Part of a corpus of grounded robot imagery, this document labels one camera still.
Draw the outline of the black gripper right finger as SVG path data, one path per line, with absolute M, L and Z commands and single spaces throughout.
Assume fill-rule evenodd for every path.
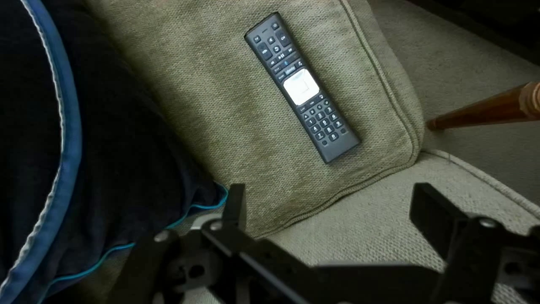
M 428 182 L 413 185 L 409 221 L 445 261 L 430 304 L 492 304 L 497 283 L 540 304 L 540 226 L 524 234 L 485 214 L 470 214 Z

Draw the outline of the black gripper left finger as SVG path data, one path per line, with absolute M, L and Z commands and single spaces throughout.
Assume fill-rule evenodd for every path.
M 229 187 L 222 216 L 178 236 L 134 243 L 106 304 L 182 304 L 205 288 L 220 304 L 340 304 L 344 288 L 269 239 L 241 229 L 242 183 Z

